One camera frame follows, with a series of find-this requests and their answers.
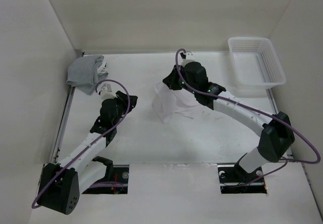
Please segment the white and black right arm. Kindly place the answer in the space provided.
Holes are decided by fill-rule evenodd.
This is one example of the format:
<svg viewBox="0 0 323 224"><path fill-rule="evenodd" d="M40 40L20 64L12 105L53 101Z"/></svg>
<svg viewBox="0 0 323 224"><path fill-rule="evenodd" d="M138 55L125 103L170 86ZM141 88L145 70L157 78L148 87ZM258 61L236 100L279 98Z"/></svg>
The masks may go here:
<svg viewBox="0 0 323 224"><path fill-rule="evenodd" d="M295 141L293 132L287 128L290 119L285 113L264 116L240 107L238 100L225 87L208 80L206 69L199 62L174 66L163 83L170 90L189 91L201 105L230 116L260 137L258 146L244 154L226 172L226 178L236 178L240 183L250 182L262 165L278 162Z"/></svg>

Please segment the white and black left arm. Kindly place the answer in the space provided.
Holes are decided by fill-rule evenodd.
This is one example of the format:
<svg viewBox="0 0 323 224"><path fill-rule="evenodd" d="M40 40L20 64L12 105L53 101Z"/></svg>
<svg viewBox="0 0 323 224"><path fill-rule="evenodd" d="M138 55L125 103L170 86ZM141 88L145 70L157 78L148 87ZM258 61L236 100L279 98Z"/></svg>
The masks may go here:
<svg viewBox="0 0 323 224"><path fill-rule="evenodd" d="M80 194L92 184L112 180L113 162L98 154L112 142L117 125L136 106L137 100L135 95L117 91L113 98L101 103L99 116L85 140L67 157L43 168L33 208L44 206L68 215L75 209Z"/></svg>

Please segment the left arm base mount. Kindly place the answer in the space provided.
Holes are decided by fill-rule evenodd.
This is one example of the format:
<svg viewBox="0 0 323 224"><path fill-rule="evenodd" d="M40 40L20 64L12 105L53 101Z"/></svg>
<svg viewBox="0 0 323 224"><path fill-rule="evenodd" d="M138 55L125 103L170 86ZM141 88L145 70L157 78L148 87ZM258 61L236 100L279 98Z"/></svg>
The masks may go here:
<svg viewBox="0 0 323 224"><path fill-rule="evenodd" d="M129 165L114 165L106 171L103 178L85 190L82 194L98 195L118 195L128 193Z"/></svg>

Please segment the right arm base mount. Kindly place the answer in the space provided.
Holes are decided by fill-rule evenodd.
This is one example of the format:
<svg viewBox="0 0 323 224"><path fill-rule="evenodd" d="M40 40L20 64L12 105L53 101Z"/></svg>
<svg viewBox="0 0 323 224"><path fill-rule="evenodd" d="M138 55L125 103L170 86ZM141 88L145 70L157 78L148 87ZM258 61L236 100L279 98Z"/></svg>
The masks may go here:
<svg viewBox="0 0 323 224"><path fill-rule="evenodd" d="M262 168L239 176L233 164L218 164L220 191L222 194L266 194Z"/></svg>

